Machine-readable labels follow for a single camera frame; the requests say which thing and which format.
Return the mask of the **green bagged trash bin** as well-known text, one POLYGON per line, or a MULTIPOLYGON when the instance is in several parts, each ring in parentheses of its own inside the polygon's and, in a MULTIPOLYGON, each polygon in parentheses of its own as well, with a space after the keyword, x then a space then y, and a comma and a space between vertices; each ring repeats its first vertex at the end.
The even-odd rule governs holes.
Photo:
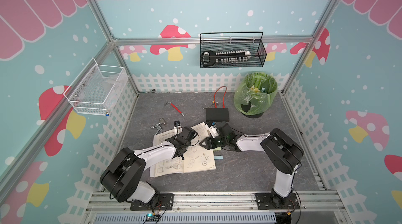
POLYGON ((234 106, 248 118, 261 117, 273 104, 278 91, 275 78, 264 72, 248 74, 234 94, 234 106))

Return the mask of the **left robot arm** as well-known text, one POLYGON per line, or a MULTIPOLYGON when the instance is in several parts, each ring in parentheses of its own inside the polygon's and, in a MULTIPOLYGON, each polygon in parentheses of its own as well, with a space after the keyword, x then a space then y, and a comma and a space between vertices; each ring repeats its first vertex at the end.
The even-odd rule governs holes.
POLYGON ((185 127, 179 134, 167 138, 162 143, 150 148, 133 151, 121 149, 100 177, 100 183, 109 191, 110 200, 122 202, 140 202, 150 207, 159 205, 159 191, 151 184, 142 182, 142 174, 148 168, 165 160, 180 157, 192 145, 200 140, 199 134, 192 128, 185 127))

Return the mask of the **sketch drawing book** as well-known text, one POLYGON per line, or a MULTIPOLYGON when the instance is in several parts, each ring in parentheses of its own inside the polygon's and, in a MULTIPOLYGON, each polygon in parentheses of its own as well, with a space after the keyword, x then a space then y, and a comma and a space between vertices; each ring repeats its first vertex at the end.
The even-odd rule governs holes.
POLYGON ((191 142, 191 147, 184 153, 184 159, 176 157, 164 160, 150 167, 150 177, 159 177, 174 173, 193 173, 214 170, 216 168, 213 150, 206 150, 200 142, 209 137, 205 123, 192 127, 198 136, 191 142))

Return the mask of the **black flat box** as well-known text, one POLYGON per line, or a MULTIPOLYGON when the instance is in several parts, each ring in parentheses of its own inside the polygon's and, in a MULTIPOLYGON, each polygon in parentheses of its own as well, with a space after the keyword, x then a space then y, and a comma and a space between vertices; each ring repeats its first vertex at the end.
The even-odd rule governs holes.
POLYGON ((229 122, 229 110, 227 108, 207 108, 206 121, 229 122))

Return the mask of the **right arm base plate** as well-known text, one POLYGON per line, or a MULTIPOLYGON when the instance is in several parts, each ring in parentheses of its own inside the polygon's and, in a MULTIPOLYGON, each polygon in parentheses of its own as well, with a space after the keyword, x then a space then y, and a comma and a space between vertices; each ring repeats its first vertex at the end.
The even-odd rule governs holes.
POLYGON ((258 210, 299 210, 300 202, 295 192, 290 193, 287 197, 282 198, 275 192, 255 193, 254 201, 258 210))

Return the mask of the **small metal clamp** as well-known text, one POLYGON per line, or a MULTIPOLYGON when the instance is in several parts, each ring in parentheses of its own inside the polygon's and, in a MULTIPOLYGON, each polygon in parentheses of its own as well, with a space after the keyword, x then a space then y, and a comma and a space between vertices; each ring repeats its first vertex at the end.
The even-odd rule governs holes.
POLYGON ((166 125, 166 121, 163 118, 160 118, 158 123, 150 126, 151 129, 156 129, 155 135, 158 135, 162 130, 162 126, 166 125))

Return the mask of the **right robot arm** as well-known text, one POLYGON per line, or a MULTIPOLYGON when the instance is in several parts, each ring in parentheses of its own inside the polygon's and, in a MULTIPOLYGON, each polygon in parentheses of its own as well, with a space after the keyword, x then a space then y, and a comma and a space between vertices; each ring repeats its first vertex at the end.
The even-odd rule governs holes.
POLYGON ((207 130, 210 136, 200 142, 200 146, 207 150, 222 148, 235 152, 265 152, 276 168, 273 195, 277 199, 289 198, 293 192, 295 173, 302 164, 304 151, 286 133, 275 128, 260 135, 244 135, 227 122, 217 122, 207 130))

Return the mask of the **red handled tool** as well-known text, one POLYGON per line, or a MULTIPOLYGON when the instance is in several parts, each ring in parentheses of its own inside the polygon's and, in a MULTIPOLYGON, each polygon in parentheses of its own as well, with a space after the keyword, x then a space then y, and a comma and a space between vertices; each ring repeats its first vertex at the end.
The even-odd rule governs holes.
POLYGON ((183 114, 183 112, 181 112, 181 111, 178 109, 178 107, 175 106, 173 103, 171 103, 171 102, 166 102, 164 105, 165 105, 165 106, 170 105, 170 106, 173 107, 181 116, 183 116, 183 117, 185 116, 185 115, 183 114))

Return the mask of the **black socket bit holder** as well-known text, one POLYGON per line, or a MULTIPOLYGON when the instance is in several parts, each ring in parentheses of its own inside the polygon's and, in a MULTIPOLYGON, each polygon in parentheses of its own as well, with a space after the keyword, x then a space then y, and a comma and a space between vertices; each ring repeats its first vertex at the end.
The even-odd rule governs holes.
POLYGON ((228 51, 214 52, 204 51, 201 55, 201 67, 212 67, 216 64, 238 64, 248 61, 251 58, 250 51, 228 51))

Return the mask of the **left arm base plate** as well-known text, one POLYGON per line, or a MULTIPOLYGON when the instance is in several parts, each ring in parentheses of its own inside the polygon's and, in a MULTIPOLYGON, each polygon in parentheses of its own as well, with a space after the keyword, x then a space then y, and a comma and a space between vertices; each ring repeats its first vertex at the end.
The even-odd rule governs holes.
POLYGON ((172 210, 173 209, 173 201, 174 201, 174 194, 162 193, 162 194, 155 194, 154 197, 148 202, 143 203, 139 200, 131 201, 130 210, 172 210))

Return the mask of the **green circuit board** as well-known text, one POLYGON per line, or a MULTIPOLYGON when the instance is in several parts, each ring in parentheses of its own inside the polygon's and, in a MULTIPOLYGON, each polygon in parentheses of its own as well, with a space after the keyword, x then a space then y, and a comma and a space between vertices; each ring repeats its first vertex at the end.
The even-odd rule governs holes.
POLYGON ((161 214, 149 213, 146 215, 146 222, 157 223, 161 219, 161 214))

